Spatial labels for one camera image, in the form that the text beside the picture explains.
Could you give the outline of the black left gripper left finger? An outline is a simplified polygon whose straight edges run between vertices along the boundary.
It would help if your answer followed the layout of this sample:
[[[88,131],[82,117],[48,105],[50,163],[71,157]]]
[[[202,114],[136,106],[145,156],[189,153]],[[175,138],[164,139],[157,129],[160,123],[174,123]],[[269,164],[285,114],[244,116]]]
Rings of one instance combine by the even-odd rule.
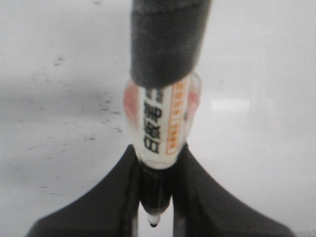
[[[29,237],[136,237],[140,167],[132,145],[89,192],[37,220]]]

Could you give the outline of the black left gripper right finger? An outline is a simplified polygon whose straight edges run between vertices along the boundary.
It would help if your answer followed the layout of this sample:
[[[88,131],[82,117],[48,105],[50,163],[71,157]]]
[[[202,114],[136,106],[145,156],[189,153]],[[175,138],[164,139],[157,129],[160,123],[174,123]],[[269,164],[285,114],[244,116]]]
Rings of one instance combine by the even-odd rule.
[[[173,188],[175,237],[293,237],[285,225],[252,209],[218,184],[188,145],[176,162]]]

